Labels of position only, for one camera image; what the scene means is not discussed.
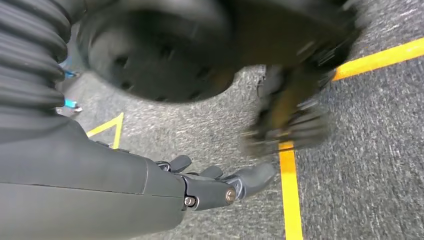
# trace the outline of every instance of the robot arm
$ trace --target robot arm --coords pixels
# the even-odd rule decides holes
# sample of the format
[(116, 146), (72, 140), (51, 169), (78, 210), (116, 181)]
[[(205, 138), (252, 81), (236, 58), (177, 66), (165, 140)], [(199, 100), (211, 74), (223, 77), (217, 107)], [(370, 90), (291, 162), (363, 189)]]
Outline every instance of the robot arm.
[[(64, 78), (58, 63), (67, 57), (74, 23), (84, 17), (79, 46), (87, 66), (149, 100), (206, 99), (227, 89), (244, 66), (284, 65), (249, 134), (257, 144), (280, 141), (267, 133), (293, 125), (290, 116), (314, 94), (319, 76), (340, 64), (328, 64), (334, 59), (329, 55), (342, 49), (337, 56), (344, 61), (346, 43), (356, 39), (351, 12), (316, 11), (306, 2), (0, 0), (0, 239), (117, 239), (170, 230), (187, 210), (228, 206), (261, 191), (276, 173), (259, 164), (227, 177), (215, 166), (183, 174), (191, 163), (185, 156), (154, 162), (88, 139), (77, 122), (55, 111), (64, 104), (55, 84)], [(309, 27), (296, 37), (302, 39), (298, 43), (286, 37), (289, 31), (273, 34), (282, 27), (297, 31), (282, 16), (296, 18), (299, 28), (315, 19), (320, 31), (329, 32)], [(151, 34), (141, 23), (160, 31)], [(167, 40), (153, 52), (158, 39)], [(163, 63), (163, 78), (148, 72), (155, 58)], [(146, 71), (156, 84), (135, 81)], [(164, 84), (169, 79), (173, 85)], [(302, 94), (283, 94), (303, 87)]]

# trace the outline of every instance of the gray robot arm casing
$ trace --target gray robot arm casing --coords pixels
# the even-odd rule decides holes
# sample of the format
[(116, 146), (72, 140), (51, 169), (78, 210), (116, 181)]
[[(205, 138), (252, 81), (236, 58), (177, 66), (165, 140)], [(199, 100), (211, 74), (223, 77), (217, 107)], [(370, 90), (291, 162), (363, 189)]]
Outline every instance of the gray robot arm casing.
[(172, 229), (184, 217), (180, 176), (93, 142), (54, 113), (64, 97), (50, 80), (63, 78), (56, 62), (66, 57), (56, 46), (66, 46), (87, 11), (108, 2), (0, 0), (0, 24), (9, 30), (0, 33), (2, 240), (129, 239)]

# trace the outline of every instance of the blue object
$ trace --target blue object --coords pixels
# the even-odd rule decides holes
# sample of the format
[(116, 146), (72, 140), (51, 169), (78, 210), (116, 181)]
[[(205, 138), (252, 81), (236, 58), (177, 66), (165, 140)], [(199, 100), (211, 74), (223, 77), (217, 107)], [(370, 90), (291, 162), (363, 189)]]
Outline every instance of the blue object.
[(70, 109), (75, 109), (77, 107), (77, 102), (65, 98), (64, 106)]

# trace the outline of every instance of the yellow tape line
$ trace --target yellow tape line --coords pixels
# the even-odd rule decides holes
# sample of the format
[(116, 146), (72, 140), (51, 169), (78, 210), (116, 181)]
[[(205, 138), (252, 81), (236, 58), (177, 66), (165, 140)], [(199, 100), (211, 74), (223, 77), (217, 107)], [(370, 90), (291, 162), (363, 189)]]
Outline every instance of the yellow tape line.
[(103, 123), (102, 125), (94, 128), (93, 130), (88, 131), (86, 134), (89, 138), (92, 136), (99, 134), (105, 130), (108, 130), (112, 128), (113, 126), (116, 126), (115, 128), (115, 137), (113, 138), (113, 149), (118, 149), (121, 141), (121, 131), (122, 131), (122, 124), (124, 122), (124, 113), (122, 112), (119, 114), (119, 116), (115, 117), (114, 119)]
[(424, 37), (406, 44), (371, 54), (350, 62), (337, 69), (335, 81), (384, 68), (393, 64), (418, 58), (424, 55)]
[[(279, 149), (290, 149), (291, 143), (281, 143)], [(282, 208), (284, 209), (285, 238), (302, 240), (302, 218), (299, 203), (298, 177), (294, 151), (279, 153), (281, 169)]]
[[(345, 63), (337, 69), (334, 81), (373, 71), (407, 60), (424, 56), (424, 37), (409, 43), (365, 56)], [(290, 143), (282, 143), (279, 149), (293, 147)], [(299, 204), (298, 181), (294, 151), (279, 154), (281, 167), (282, 203), (284, 211), (284, 227), (287, 240), (302, 240), (302, 219)]]

